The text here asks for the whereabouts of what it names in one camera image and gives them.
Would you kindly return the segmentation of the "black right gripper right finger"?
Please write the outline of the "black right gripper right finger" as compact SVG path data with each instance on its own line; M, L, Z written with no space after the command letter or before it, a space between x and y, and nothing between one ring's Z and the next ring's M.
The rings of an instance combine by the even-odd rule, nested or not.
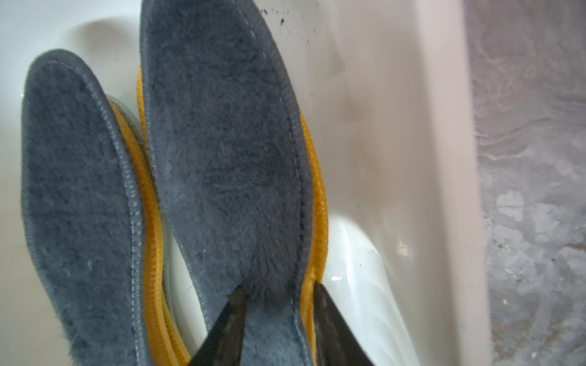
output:
M314 285L313 302L317 364L374 366L324 285Z

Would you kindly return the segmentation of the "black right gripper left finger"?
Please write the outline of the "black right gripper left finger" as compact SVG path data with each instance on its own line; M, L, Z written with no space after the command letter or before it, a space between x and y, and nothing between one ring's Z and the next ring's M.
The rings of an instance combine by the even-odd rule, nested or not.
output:
M237 287L188 366L239 366L247 315L247 295Z

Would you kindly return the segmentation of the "yellow fuzzy insole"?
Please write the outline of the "yellow fuzzy insole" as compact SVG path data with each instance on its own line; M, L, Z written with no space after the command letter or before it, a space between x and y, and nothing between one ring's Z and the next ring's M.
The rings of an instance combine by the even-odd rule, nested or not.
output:
M122 113L116 103L110 101L109 104L128 148L143 206L142 300L151 355L156 365L187 365L190 356L166 304L163 290L163 225L150 168L131 129L131 119Z
M291 94L291 99L295 98L294 89L288 77L286 69L278 71L279 77L287 82L288 93ZM147 138L147 123L145 119L145 103L143 95L143 76L142 68L139 66L137 75L137 104L140 115L140 123L143 137L145 141ZM314 321L314 285L322 282L327 262L328 253L328 211L327 211L327 198L325 193L324 181L321 175L319 161L317 154L314 149L314 144L311 139L310 131L306 125L305 119L301 110L295 107L299 114L300 120L300 131L303 131L303 141L305 142L305 148L308 155L308 164L311 166L311 183L313 189L313 203L312 203L312 224L311 224L311 251L308 256L308 265L305 271L305 279L303 281L301 294L301 309L300 314L302 316L302 323L307 333L309 349L313 358L314 365L318 364L317 356L317 337L316 337L316 324ZM167 328L169 337L172 341L172 347L176 353L177 361L179 365L187 364L188 349L186 348L187 338L183 337L182 341L179 341L179 328L177 321L172 326L168 325Z

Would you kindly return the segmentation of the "dark grey insole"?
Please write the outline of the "dark grey insole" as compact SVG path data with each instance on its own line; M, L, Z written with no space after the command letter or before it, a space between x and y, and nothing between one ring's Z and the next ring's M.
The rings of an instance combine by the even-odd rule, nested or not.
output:
M98 80L67 50L41 54L21 109L27 248L77 365L151 365L143 205Z
M150 164L211 327L235 289L245 365L310 365L301 293L311 167L281 55L252 1L145 1Z

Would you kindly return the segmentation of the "white textured insole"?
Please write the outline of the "white textured insole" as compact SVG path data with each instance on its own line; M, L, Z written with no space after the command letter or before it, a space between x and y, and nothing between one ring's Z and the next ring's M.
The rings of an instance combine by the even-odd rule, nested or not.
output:
M132 134L134 134L134 137L137 140L140 149L142 150L143 154L146 154L147 148L144 142L143 132L138 118L118 99L111 95L106 95L106 97L108 98L108 101L111 102L125 118Z

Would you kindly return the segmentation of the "white plastic storage box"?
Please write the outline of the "white plastic storage box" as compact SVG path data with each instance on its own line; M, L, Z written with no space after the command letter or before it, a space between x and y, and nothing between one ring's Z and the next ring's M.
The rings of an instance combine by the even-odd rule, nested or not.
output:
M376 365L490 365L461 1L259 1L324 180L324 285ZM136 108L138 1L1 4L1 363L69 365L21 219L21 99L62 48Z

